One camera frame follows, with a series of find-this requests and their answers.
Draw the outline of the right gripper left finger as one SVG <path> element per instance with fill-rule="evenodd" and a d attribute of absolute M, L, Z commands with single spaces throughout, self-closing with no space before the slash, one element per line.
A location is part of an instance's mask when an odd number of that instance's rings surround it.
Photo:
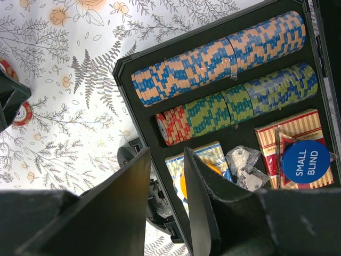
<path fill-rule="evenodd" d="M 2 190 L 1 255 L 142 255 L 150 149 L 85 194 Z"/>

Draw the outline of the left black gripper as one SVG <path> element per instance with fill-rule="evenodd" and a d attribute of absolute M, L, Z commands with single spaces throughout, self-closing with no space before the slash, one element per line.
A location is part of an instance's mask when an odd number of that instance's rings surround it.
<path fill-rule="evenodd" d="M 1 66 L 1 131 L 14 121 L 21 105 L 31 97 L 29 87 L 20 83 Z"/>

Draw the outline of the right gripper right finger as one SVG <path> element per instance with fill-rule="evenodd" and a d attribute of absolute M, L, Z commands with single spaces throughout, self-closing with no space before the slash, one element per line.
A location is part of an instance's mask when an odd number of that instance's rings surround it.
<path fill-rule="evenodd" d="M 194 255 L 340 255 L 340 189 L 247 191 L 190 148 L 184 172 Z"/>

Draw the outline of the red poker chip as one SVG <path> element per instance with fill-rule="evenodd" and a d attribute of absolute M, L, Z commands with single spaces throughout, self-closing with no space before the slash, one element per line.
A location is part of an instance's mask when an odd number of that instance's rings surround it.
<path fill-rule="evenodd" d="M 18 76 L 16 72 L 12 69 L 10 64 L 3 58 L 0 58 L 1 70 L 5 72 L 7 75 L 12 77 L 14 80 L 18 81 Z"/>
<path fill-rule="evenodd" d="M 18 113 L 13 121 L 16 126 L 23 126 L 28 124 L 33 117 L 33 112 L 30 104 L 25 101 L 18 110 Z"/>

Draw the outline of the keys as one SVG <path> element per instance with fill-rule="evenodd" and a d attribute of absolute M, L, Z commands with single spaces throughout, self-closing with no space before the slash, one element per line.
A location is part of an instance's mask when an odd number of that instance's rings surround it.
<path fill-rule="evenodd" d="M 237 186 L 256 191 L 269 181 L 269 177 L 255 167 L 260 156 L 259 150 L 242 145 L 236 146 L 225 155 L 231 174 L 237 177 Z"/>

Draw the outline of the blue small blind button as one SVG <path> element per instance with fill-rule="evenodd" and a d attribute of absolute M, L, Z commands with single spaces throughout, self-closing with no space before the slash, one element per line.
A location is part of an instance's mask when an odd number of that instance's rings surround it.
<path fill-rule="evenodd" d="M 330 153 L 318 141 L 297 141 L 285 150 L 281 167 L 289 180 L 300 184 L 313 183 L 327 173 Z"/>

